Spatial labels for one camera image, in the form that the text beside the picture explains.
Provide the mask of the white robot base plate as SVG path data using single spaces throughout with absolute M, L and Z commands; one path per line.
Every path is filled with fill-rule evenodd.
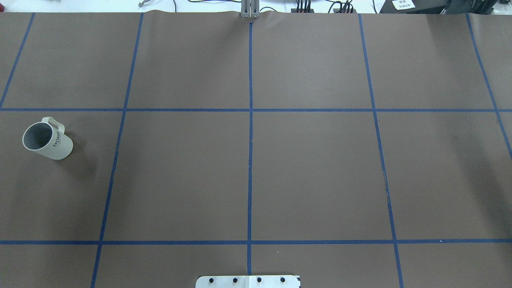
M 201 276 L 196 288 L 300 288 L 300 276 L 296 275 L 229 275 Z

